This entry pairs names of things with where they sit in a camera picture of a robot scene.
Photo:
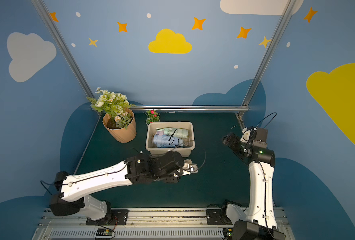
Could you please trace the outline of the pale blue umbrella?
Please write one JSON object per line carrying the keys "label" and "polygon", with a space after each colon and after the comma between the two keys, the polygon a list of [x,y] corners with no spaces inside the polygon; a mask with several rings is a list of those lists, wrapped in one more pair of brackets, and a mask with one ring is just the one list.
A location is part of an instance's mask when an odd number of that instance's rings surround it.
{"label": "pale blue umbrella", "polygon": [[184,141],[176,137],[154,135],[153,144],[156,145],[157,148],[176,148],[183,146]]}

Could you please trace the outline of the mint umbrella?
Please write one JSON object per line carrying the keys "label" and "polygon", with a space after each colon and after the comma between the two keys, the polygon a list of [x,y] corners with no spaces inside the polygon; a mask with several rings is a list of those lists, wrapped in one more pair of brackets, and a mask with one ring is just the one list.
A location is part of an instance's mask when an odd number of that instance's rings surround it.
{"label": "mint umbrella", "polygon": [[189,137],[189,130],[181,129],[181,128],[162,128],[162,129],[156,129],[156,134],[176,137],[180,139],[187,139]]}

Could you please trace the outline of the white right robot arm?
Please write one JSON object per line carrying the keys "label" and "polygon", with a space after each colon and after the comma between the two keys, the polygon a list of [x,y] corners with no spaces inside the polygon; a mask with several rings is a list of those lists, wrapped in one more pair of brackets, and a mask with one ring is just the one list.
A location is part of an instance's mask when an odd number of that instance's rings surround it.
{"label": "white right robot arm", "polygon": [[267,143],[249,139],[242,140],[234,133],[223,138],[223,144],[241,159],[249,169],[250,203],[248,211],[238,210],[228,204],[227,218],[233,223],[233,240],[284,240],[280,232],[273,204],[273,175],[275,153],[267,148]]}

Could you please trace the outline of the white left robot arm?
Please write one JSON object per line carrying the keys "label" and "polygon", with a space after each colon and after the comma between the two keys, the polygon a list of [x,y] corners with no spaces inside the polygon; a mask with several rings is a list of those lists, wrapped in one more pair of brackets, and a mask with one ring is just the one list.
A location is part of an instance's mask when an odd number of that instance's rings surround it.
{"label": "white left robot arm", "polygon": [[54,182],[57,194],[52,196],[49,207],[58,217],[82,213],[94,222],[109,221],[112,218],[110,203],[97,200],[92,197],[93,193],[158,181],[177,183],[181,176],[196,171],[197,165],[191,160],[170,151],[156,157],[138,154],[111,167],[82,175],[59,172]]}

